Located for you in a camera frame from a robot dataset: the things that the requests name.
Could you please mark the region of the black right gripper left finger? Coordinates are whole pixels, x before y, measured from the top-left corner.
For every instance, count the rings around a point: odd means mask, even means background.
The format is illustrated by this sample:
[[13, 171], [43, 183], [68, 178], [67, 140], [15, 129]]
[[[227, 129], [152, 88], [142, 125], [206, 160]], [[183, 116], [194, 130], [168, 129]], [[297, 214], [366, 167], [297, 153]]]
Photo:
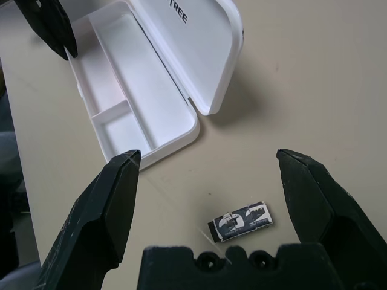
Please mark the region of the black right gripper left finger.
[[119, 267], [134, 216], [141, 151], [113, 157], [76, 199], [36, 289], [101, 289]]

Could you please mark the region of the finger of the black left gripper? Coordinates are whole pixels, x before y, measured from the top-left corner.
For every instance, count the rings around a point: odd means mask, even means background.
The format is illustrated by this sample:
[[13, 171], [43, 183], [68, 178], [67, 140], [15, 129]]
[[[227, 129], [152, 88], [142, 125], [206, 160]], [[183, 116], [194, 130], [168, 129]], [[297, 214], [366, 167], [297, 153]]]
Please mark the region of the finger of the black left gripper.
[[58, 0], [15, 0], [32, 30], [60, 57], [78, 56], [71, 22]]

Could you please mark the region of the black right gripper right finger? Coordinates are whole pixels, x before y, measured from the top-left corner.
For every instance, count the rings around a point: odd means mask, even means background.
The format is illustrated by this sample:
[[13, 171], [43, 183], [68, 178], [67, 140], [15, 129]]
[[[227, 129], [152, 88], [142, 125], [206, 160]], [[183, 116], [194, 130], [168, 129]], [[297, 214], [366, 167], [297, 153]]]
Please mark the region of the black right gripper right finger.
[[386, 242], [356, 200], [312, 157], [289, 149], [276, 157], [300, 242], [324, 247], [346, 289], [386, 289]]

